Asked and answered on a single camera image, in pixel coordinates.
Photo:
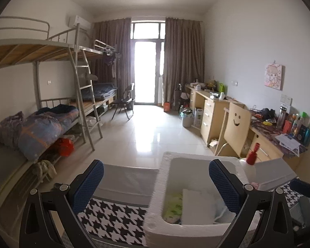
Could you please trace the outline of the blue face mask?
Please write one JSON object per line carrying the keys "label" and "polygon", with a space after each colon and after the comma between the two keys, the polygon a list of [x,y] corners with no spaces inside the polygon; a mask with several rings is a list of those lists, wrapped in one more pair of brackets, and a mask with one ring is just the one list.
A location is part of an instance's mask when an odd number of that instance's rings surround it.
{"label": "blue face mask", "polygon": [[214,224],[231,223],[236,214],[230,212],[222,199],[216,199],[216,214]]}

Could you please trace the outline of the white paper towel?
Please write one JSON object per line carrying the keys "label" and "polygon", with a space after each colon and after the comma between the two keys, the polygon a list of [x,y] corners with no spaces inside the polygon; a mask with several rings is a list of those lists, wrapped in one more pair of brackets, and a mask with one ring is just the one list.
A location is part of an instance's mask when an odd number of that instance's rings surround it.
{"label": "white paper towel", "polygon": [[183,225],[214,224],[216,204],[212,194],[207,191],[184,189],[182,195],[181,223]]}

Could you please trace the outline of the green tissue pack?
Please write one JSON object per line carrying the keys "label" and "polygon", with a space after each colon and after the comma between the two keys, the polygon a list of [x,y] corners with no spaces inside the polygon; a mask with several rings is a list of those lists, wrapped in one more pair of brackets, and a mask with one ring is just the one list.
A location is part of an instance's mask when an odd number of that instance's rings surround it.
{"label": "green tissue pack", "polygon": [[170,224],[181,224],[182,193],[166,195],[162,218]]}

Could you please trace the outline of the white red-capped squeeze bottle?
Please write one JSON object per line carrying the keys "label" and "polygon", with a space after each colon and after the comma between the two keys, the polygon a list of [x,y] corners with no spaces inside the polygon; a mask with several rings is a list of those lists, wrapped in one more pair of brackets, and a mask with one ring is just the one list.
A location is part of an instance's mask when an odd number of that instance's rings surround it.
{"label": "white red-capped squeeze bottle", "polygon": [[260,144],[256,143],[254,149],[247,155],[245,159],[240,159],[240,164],[245,172],[249,184],[254,185],[256,179],[255,163],[257,159],[257,151],[260,148]]}

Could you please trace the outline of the houndstooth tablecloth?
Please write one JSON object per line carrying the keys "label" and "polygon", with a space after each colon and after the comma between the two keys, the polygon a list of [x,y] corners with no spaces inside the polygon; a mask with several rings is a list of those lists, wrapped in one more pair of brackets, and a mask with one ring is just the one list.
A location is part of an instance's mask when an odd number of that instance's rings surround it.
{"label": "houndstooth tablecloth", "polygon": [[[249,184],[240,161],[234,157],[217,157],[228,171],[243,184]],[[110,241],[115,245],[146,246],[144,220],[152,199],[158,170],[151,168],[111,168],[104,165],[104,176],[84,211],[77,214],[89,237],[95,241]],[[286,197],[288,209],[298,201],[301,194],[290,189],[295,178],[283,176],[261,184],[259,191],[273,191],[280,187]],[[261,211],[257,211],[245,236],[248,247],[259,222]]]}

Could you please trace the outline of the red bag under bed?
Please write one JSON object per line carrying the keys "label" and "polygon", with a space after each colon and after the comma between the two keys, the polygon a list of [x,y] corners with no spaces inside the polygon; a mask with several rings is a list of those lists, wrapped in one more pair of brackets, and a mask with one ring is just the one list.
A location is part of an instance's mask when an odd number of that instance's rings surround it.
{"label": "red bag under bed", "polygon": [[59,138],[54,144],[53,149],[63,157],[68,157],[74,151],[74,143],[69,138]]}

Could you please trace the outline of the blue patterned quilt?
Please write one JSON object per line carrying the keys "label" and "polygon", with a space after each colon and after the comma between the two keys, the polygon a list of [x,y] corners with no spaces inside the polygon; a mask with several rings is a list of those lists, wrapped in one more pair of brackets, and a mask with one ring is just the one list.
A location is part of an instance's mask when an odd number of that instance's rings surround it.
{"label": "blue patterned quilt", "polygon": [[0,144],[20,151],[35,162],[79,117],[78,108],[60,104],[43,107],[28,117],[20,111],[0,122]]}

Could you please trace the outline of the white foam box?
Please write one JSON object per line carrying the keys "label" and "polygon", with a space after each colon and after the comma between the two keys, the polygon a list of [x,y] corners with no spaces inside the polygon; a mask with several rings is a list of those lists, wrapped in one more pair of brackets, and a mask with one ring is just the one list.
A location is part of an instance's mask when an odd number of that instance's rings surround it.
{"label": "white foam box", "polygon": [[216,247],[235,217],[209,176],[213,156],[166,152],[144,220],[148,247]]}

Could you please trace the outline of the teal bottle on desk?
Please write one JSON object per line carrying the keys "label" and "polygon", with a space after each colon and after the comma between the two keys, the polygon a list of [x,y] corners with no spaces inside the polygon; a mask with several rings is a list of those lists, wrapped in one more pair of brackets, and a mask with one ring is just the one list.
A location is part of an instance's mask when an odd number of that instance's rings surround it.
{"label": "teal bottle on desk", "polygon": [[303,143],[303,145],[305,147],[308,147],[309,144],[310,144],[310,128],[307,128],[305,136],[304,136],[304,143]]}

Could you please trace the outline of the wooden smiley chair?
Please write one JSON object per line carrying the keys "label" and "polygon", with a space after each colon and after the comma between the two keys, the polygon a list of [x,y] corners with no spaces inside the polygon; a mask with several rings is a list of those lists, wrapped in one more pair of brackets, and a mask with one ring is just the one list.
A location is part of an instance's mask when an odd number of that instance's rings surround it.
{"label": "wooden smiley chair", "polygon": [[230,103],[224,109],[224,120],[216,147],[216,156],[245,158],[249,151],[247,137],[251,113],[238,104]]}

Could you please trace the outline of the wooden desk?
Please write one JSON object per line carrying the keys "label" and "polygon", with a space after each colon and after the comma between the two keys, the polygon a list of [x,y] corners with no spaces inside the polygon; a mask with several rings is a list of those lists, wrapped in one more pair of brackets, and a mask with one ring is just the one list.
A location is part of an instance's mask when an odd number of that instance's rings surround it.
{"label": "wooden desk", "polygon": [[185,86],[190,107],[200,118],[200,136],[214,155],[245,158],[258,143],[256,162],[283,159],[293,171],[300,164],[306,148],[300,145],[294,154],[276,139],[282,132],[265,125],[254,111],[235,100],[217,100],[206,91]]}

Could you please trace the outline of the white waste bin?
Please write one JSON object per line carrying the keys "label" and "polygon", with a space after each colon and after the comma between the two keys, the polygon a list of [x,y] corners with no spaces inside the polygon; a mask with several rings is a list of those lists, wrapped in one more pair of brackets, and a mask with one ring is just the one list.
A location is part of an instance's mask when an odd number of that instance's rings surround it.
{"label": "white waste bin", "polygon": [[191,109],[184,109],[181,112],[182,126],[184,128],[190,128],[194,122],[193,111]]}

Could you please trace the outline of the black folding chair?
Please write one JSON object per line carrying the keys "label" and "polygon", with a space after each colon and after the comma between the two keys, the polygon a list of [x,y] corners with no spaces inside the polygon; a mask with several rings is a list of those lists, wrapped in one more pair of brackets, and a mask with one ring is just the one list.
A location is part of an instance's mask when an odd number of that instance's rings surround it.
{"label": "black folding chair", "polygon": [[134,109],[133,109],[134,99],[132,98],[134,87],[135,87],[135,83],[132,83],[129,86],[127,86],[122,97],[112,102],[112,105],[115,107],[112,120],[114,119],[117,113],[117,110],[119,110],[119,113],[121,113],[121,111],[124,110],[128,120],[130,120],[131,117],[134,115]]}

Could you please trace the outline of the metal bunk bed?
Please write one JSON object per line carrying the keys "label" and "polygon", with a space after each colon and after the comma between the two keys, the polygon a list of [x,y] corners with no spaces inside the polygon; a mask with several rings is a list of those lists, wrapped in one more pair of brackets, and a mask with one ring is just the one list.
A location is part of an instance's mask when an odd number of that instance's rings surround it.
{"label": "metal bunk bed", "polygon": [[76,151],[91,153],[103,137],[98,108],[111,102],[116,92],[97,88],[91,62],[105,49],[79,25],[53,32],[44,20],[0,17],[0,122],[20,111],[28,117],[60,104],[79,110],[73,126],[61,136],[74,143],[68,157],[60,156],[52,144],[32,162],[0,144],[0,234],[10,242],[18,242],[29,191],[67,179],[82,168],[73,161]]}

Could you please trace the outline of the orange bag on floor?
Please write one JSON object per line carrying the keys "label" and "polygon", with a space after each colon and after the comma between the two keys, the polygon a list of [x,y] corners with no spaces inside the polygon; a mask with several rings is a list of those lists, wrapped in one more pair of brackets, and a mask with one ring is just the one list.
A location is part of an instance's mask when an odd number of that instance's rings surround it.
{"label": "orange bag on floor", "polygon": [[169,102],[165,102],[164,105],[163,105],[163,110],[164,110],[164,112],[167,113],[167,112],[170,111],[170,109],[171,109],[170,103],[169,103]]}

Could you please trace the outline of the brown curtain right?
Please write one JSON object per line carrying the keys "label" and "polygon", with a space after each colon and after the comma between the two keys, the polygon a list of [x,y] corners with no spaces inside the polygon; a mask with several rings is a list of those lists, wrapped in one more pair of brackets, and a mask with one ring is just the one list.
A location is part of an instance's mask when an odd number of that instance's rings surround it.
{"label": "brown curtain right", "polygon": [[200,21],[168,17],[165,24],[163,101],[172,103],[179,84],[204,81],[204,38]]}

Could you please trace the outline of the brown curtain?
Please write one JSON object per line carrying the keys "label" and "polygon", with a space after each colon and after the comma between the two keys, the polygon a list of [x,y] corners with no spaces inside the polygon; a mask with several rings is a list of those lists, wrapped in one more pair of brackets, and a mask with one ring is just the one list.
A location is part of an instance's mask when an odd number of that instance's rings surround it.
{"label": "brown curtain", "polygon": [[204,81],[204,38],[200,21],[168,17],[165,24],[163,101],[172,103],[179,84]]}
{"label": "brown curtain", "polygon": [[130,33],[130,18],[95,23],[92,31],[92,41],[96,45],[104,43],[106,49],[100,59],[91,62],[91,71],[99,83],[113,83],[118,97],[133,82]]}

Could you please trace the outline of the brown curtain left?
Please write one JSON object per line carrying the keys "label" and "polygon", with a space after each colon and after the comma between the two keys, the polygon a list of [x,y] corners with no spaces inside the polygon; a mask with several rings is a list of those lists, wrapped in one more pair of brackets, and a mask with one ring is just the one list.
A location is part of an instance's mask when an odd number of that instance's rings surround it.
{"label": "brown curtain left", "polygon": [[100,59],[91,62],[91,71],[99,83],[113,83],[118,97],[133,82],[130,33],[130,18],[95,23],[92,31],[92,41],[96,45],[104,43],[106,49]]}

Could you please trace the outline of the white air conditioner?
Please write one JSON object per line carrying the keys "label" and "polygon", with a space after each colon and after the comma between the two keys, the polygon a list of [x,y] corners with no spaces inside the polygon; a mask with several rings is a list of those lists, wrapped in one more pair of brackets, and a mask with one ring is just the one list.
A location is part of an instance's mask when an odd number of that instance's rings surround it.
{"label": "white air conditioner", "polygon": [[79,27],[83,30],[90,30],[92,27],[92,24],[83,19],[82,17],[78,16],[78,15],[73,15],[69,17],[69,22],[68,22],[68,26],[70,28],[76,27],[77,25],[79,25]]}

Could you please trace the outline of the wall picture canvas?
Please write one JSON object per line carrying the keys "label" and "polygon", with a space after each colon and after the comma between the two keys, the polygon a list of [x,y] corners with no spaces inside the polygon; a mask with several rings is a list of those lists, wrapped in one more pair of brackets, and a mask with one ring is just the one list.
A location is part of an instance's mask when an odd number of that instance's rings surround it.
{"label": "wall picture canvas", "polygon": [[265,66],[264,85],[276,90],[282,89],[283,67],[280,64],[271,63]]}

